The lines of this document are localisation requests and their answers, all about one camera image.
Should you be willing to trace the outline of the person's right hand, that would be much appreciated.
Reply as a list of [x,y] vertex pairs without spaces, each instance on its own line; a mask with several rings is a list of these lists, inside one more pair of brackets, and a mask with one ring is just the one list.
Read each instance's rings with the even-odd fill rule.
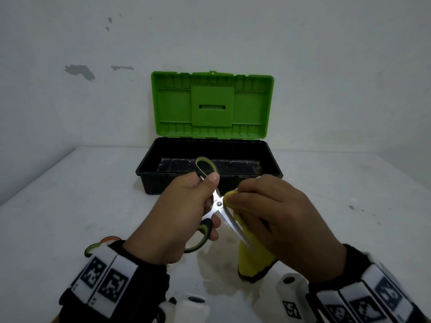
[[272,175],[246,179],[224,200],[239,212],[270,212],[267,250],[309,282],[342,274],[346,248],[309,198],[287,181]]

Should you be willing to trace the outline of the person's left hand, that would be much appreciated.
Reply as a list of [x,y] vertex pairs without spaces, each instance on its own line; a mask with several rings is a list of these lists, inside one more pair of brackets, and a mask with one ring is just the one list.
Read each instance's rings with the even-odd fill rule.
[[175,178],[123,248],[150,264],[166,266],[178,262],[207,213],[197,200],[201,181],[195,172]]

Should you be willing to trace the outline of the green black handled scissors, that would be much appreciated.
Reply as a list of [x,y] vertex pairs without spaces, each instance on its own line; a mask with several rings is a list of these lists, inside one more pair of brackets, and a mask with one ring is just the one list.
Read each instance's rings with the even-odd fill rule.
[[213,229],[212,217],[215,214],[221,215],[225,219],[229,227],[234,230],[234,232],[240,237],[240,239],[245,243],[245,245],[249,248],[252,247],[251,242],[247,239],[245,233],[242,231],[239,224],[235,221],[233,214],[231,214],[227,205],[224,203],[224,197],[218,195],[218,192],[215,190],[213,192],[213,204],[211,206],[211,209],[207,214],[202,217],[201,224],[198,227],[198,231],[203,233],[203,238],[195,246],[185,249],[184,254],[189,254],[197,251],[207,242]]

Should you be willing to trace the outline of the yellow cleaning cloth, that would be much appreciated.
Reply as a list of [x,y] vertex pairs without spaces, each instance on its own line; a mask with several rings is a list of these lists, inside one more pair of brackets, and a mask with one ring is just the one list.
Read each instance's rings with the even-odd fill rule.
[[255,283],[263,279],[279,260],[265,248],[257,236],[249,229],[239,211],[233,209],[227,201],[224,201],[224,203],[247,239],[247,243],[240,241],[237,265],[238,275],[244,282]]

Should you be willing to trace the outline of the black toolbox with green lid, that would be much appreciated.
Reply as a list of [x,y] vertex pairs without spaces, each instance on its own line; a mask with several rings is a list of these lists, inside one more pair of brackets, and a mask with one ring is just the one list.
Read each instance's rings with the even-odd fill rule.
[[160,195],[176,177],[207,157],[220,175],[222,195],[248,178],[283,173],[267,142],[274,78],[216,71],[151,74],[159,136],[136,175],[148,195]]

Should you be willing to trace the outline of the black left wristband with markers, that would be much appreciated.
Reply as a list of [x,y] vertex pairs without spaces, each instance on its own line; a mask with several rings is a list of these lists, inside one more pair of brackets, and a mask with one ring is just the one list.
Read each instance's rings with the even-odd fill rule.
[[59,299],[59,323],[151,323],[164,319],[166,266],[136,258],[124,240],[100,243]]

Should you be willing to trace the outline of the black wristband with markers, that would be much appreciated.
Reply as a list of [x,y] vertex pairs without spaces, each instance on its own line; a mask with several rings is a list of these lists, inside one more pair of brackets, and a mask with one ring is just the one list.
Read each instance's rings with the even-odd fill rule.
[[124,240],[100,243],[59,299],[59,323],[151,323],[164,319],[166,266],[136,258]]
[[344,244],[340,276],[309,283],[310,306],[328,323],[431,323],[399,281],[369,253]]

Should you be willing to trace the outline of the black right wristband with markers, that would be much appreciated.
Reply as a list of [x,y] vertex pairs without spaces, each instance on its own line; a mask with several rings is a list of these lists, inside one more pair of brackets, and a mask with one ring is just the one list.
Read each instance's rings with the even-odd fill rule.
[[328,323],[431,323],[399,281],[369,253],[344,244],[340,276],[309,283],[310,306]]

